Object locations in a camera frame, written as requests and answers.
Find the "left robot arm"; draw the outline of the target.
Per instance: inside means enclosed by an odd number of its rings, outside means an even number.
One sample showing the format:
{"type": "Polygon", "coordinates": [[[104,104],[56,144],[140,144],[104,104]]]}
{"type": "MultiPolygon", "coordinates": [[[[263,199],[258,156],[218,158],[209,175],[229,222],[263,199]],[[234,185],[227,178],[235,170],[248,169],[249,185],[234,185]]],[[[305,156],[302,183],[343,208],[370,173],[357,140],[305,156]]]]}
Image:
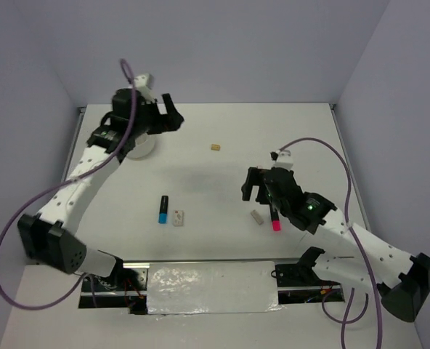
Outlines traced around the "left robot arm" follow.
{"type": "Polygon", "coordinates": [[[68,184],[35,215],[23,214],[17,221],[27,256],[66,274],[87,273],[99,279],[109,290],[130,282],[139,283],[139,275],[125,268],[113,254],[89,248],[76,237],[81,219],[107,178],[122,164],[142,135],[177,131],[183,116],[171,95],[162,96],[165,113],[156,101],[144,98],[141,91],[118,90],[112,109],[86,142],[84,152],[67,178],[68,184]]]}

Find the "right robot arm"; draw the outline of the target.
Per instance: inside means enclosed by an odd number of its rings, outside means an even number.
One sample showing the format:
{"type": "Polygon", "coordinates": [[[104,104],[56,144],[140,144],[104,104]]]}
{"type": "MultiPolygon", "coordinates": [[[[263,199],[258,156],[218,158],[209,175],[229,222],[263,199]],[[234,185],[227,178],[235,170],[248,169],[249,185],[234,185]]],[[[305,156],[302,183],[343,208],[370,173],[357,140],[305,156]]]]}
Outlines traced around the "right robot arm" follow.
{"type": "Polygon", "coordinates": [[[328,242],[311,246],[299,260],[305,284],[331,280],[350,287],[377,291],[383,307],[401,321],[413,323],[430,294],[430,257],[402,251],[363,227],[346,221],[345,214],[318,193],[304,192],[293,171],[280,167],[248,169],[241,187],[249,201],[269,205],[290,224],[328,242]]]}

